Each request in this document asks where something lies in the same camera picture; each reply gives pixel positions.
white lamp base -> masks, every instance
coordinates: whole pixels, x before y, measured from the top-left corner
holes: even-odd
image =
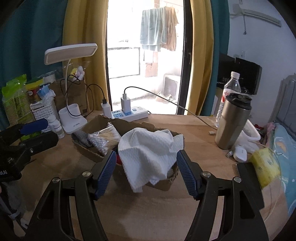
[[[73,115],[81,114],[78,104],[71,104],[68,106],[68,109]],[[87,120],[83,116],[70,115],[66,107],[59,111],[59,116],[61,118],[62,127],[67,134],[72,134],[87,123]]]

gray cloth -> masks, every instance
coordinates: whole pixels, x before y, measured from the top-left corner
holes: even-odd
[[[93,144],[88,140],[87,133],[82,130],[75,131],[72,133],[72,139],[78,140],[79,144],[85,148],[93,147]]]
[[[143,10],[140,43],[145,50],[160,52],[168,38],[168,19],[165,7]]]

white towel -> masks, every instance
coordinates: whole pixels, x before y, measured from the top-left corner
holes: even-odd
[[[168,37],[168,19],[164,7],[143,10],[140,43],[145,50],[159,52]]]
[[[155,185],[165,180],[183,142],[183,135],[173,137],[169,130],[150,132],[135,128],[124,134],[118,154],[133,192],[142,192],[148,182]]]

yellow curtain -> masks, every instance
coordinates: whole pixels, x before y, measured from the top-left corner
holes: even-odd
[[[107,10],[108,0],[69,0],[63,29],[63,45],[80,43],[96,43],[98,45],[96,53],[84,59],[91,61],[86,69],[85,80],[86,84],[101,86],[106,99],[108,99],[105,69]],[[91,89],[95,110],[100,110],[102,108],[102,92],[96,86],[92,86]]]
[[[187,108],[199,115],[211,80],[214,30],[210,0],[190,0],[193,17],[191,89]]]

white charger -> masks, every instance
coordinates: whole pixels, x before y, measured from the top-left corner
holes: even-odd
[[[121,97],[121,109],[124,113],[131,112],[131,100],[125,93]]]
[[[112,113],[111,113],[111,106],[107,102],[106,99],[103,99],[103,103],[101,103],[102,109],[103,109],[103,115],[112,119]]]

